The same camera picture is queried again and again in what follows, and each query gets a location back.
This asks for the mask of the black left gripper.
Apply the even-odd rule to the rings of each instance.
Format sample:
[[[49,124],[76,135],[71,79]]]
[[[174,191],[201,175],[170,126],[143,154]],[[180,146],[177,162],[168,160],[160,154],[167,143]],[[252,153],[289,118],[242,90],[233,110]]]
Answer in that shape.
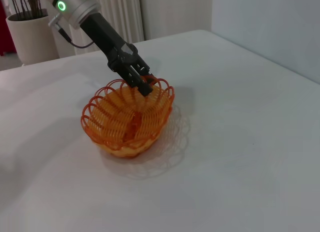
[[[149,84],[155,77],[138,54],[138,49],[126,42],[100,13],[87,16],[80,28],[105,54],[108,67],[118,73],[131,88],[137,87],[143,96],[153,91]]]

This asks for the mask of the white pleated curtain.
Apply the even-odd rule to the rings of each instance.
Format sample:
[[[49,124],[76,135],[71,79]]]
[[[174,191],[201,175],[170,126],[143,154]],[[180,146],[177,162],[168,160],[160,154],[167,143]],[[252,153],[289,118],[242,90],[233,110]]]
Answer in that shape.
[[[129,43],[145,40],[140,0],[97,0],[100,4],[100,13]],[[91,39],[81,30],[72,28],[65,19],[59,24],[70,36],[71,41],[78,46],[85,46]],[[53,35],[60,58],[80,55],[100,50],[97,45],[85,49],[78,49],[69,44],[58,32],[53,29]]]

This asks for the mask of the beige plant pot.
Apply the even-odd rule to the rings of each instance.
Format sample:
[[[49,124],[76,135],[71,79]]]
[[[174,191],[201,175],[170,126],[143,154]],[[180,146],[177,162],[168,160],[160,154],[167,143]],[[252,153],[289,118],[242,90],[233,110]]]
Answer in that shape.
[[[24,65],[31,65],[59,58],[58,50],[48,26],[49,18],[17,21],[16,15],[6,18],[17,55]]]

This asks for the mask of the orange woven plastic basket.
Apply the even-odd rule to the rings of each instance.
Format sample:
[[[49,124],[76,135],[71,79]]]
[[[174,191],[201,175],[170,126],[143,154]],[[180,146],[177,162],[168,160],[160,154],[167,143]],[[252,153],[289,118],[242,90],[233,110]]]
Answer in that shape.
[[[151,82],[146,97],[125,80],[96,91],[85,105],[81,126],[91,141],[118,158],[134,158],[160,137],[173,110],[175,90],[162,78]]]

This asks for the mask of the dark dried twigs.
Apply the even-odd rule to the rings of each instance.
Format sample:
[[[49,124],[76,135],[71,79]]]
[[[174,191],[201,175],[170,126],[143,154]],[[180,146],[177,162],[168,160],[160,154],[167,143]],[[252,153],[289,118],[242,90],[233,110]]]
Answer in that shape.
[[[48,16],[41,0],[11,0],[15,14],[13,21],[30,21]]]

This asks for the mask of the red cabinet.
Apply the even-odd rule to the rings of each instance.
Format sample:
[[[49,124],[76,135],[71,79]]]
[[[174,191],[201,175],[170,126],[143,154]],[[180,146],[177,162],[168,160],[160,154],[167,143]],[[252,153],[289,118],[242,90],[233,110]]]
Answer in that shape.
[[[6,23],[6,14],[3,4],[0,0],[0,56],[3,56],[5,52],[9,52],[10,48],[10,33]]]

